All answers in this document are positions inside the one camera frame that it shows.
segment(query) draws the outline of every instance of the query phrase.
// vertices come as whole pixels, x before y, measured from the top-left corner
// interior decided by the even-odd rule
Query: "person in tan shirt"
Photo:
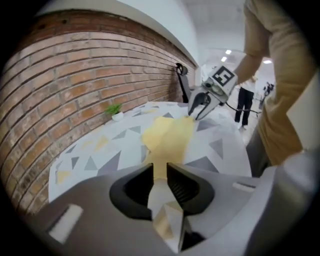
[[[246,148],[252,176],[259,177],[267,166],[280,165],[302,150],[287,111],[315,74],[316,64],[298,27],[275,2],[246,0],[244,15],[246,56],[234,71],[237,83],[253,76],[263,57],[272,59],[275,74],[275,93],[264,102]]]

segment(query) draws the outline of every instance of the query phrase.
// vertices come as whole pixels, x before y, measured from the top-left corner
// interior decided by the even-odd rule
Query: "white plant pot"
[[[118,114],[114,114],[112,119],[116,122],[120,122],[122,119],[124,119],[124,113],[120,112]]]

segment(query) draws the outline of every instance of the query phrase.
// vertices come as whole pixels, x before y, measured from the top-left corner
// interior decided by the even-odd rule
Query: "tan sleeve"
[[[254,57],[269,57],[270,32],[265,29],[250,9],[253,9],[252,2],[247,0],[243,8],[245,16],[244,52]]]

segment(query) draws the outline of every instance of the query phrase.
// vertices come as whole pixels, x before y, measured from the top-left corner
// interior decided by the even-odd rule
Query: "geometric patterned tablecloth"
[[[50,168],[49,202],[85,179],[141,164],[147,155],[141,135],[154,119],[187,115],[185,103],[147,102],[126,112],[122,121],[111,120],[81,137]],[[251,176],[241,134],[233,117],[220,107],[196,121],[183,163],[212,172]]]

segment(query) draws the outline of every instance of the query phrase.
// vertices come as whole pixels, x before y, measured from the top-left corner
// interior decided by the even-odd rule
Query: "tan shirt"
[[[307,42],[289,16],[270,0],[246,0],[244,52],[271,57],[275,93],[265,102],[258,123],[272,165],[301,151],[302,145],[286,113],[316,71]]]

